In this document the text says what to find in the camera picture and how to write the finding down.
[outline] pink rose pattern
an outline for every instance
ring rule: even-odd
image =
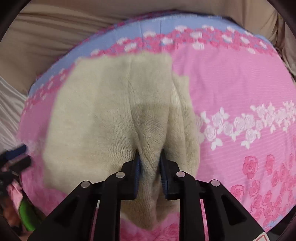
[[[293,144],[296,147],[296,136],[294,136]],[[260,181],[254,180],[260,166],[260,160],[254,156],[247,156],[244,159],[242,172],[246,175],[247,180],[252,179],[249,189],[238,184],[231,187],[231,193],[238,200],[249,194],[249,197],[252,198],[250,213],[255,220],[262,220],[265,231],[270,230],[272,223],[281,220],[296,204],[296,197],[293,194],[293,188],[296,186],[296,175],[291,175],[294,161],[296,161],[296,158],[291,153],[287,162],[283,162],[278,168],[275,168],[275,157],[271,154],[267,155],[264,168],[267,176],[272,175],[271,189],[266,193],[261,193]],[[273,188],[277,187],[279,183],[281,184],[279,193],[273,195]]]
[[[267,170],[267,174],[271,175],[272,171],[274,169],[274,156],[273,155],[268,155],[266,157],[265,168]]]
[[[244,165],[242,171],[247,175],[248,179],[252,179],[258,170],[258,160],[254,156],[247,156],[244,159]]]
[[[278,184],[279,180],[280,178],[279,178],[278,171],[274,171],[274,175],[272,176],[272,179],[271,179],[271,185],[273,188]]]
[[[242,185],[232,186],[230,192],[237,200],[241,200],[244,195],[244,187]]]
[[[260,182],[254,180],[252,182],[252,186],[251,186],[251,188],[249,190],[250,197],[255,196],[259,192],[259,190],[260,190]]]

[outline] pink fabric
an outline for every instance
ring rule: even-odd
[[[203,34],[198,39],[191,34],[199,31]],[[208,41],[206,32],[212,31],[187,28],[144,40],[128,39],[91,58],[142,50],[169,52],[173,71],[190,79],[201,142],[196,178],[220,180],[268,231],[295,205],[295,86],[269,43],[235,31],[232,35],[230,30],[216,31],[215,38],[230,41],[234,37],[232,43]],[[152,48],[145,48],[148,42]],[[28,145],[34,160],[22,175],[23,188],[46,215],[66,195],[44,187],[42,149],[57,91],[74,67],[62,69],[27,100],[19,126],[18,137]],[[170,214],[154,231],[142,230],[126,220],[121,223],[121,240],[178,238],[177,213]]]

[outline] beige upholstered surface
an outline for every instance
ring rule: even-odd
[[[270,40],[277,31],[277,13],[266,0],[33,0],[0,43],[0,75],[27,94],[36,76],[99,29],[169,9],[230,16]]]

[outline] white rose pattern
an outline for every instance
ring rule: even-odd
[[[167,38],[167,37],[164,37],[164,38],[161,40],[161,42],[162,42],[163,44],[167,45],[167,44],[172,44],[172,43],[174,42],[174,40],[173,40],[173,39],[169,39],[169,38]]]
[[[200,43],[200,42],[193,43],[192,47],[195,50],[204,50],[205,49],[205,45],[203,43]]]
[[[143,33],[143,36],[144,36],[144,38],[155,37],[156,33],[154,31],[146,31],[146,32]]]
[[[229,114],[225,113],[223,107],[220,111],[207,117],[206,111],[201,112],[200,116],[196,117],[196,125],[198,130],[198,140],[200,143],[205,141],[211,142],[211,149],[214,151],[217,147],[223,146],[223,142],[219,135],[231,137],[235,142],[237,136],[244,134],[245,140],[240,143],[240,146],[249,149],[251,144],[261,137],[261,131],[265,128],[270,129],[270,133],[274,133],[277,129],[287,132],[292,123],[296,120],[296,106],[291,100],[283,102],[283,107],[276,108],[269,103],[266,108],[264,104],[259,106],[250,106],[252,113],[242,113],[241,116],[236,116],[233,122],[226,121],[229,119]]]
[[[180,31],[180,33],[183,33],[186,28],[187,28],[187,26],[178,25],[175,27],[175,30]]]
[[[227,35],[223,34],[223,35],[222,35],[222,38],[223,38],[226,42],[228,42],[228,43],[232,43],[232,38],[231,38],[230,36],[227,36]]]
[[[198,32],[192,32],[190,34],[190,36],[194,39],[198,39],[198,38],[202,38],[202,32],[198,31]]]
[[[136,47],[137,47],[136,43],[130,43],[124,47],[124,51],[128,52],[128,51],[131,51],[132,49],[135,49]]]
[[[204,135],[208,141],[215,140],[216,139],[216,128],[211,125],[207,125],[207,127],[204,131]]]

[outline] beige knit fabric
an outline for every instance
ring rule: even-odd
[[[138,197],[123,202],[122,212],[137,226],[153,228],[177,208],[162,195],[161,149],[192,175],[199,164],[188,82],[172,73],[167,54],[82,60],[52,111],[43,153],[46,185],[68,194],[81,181],[103,181],[138,149]]]

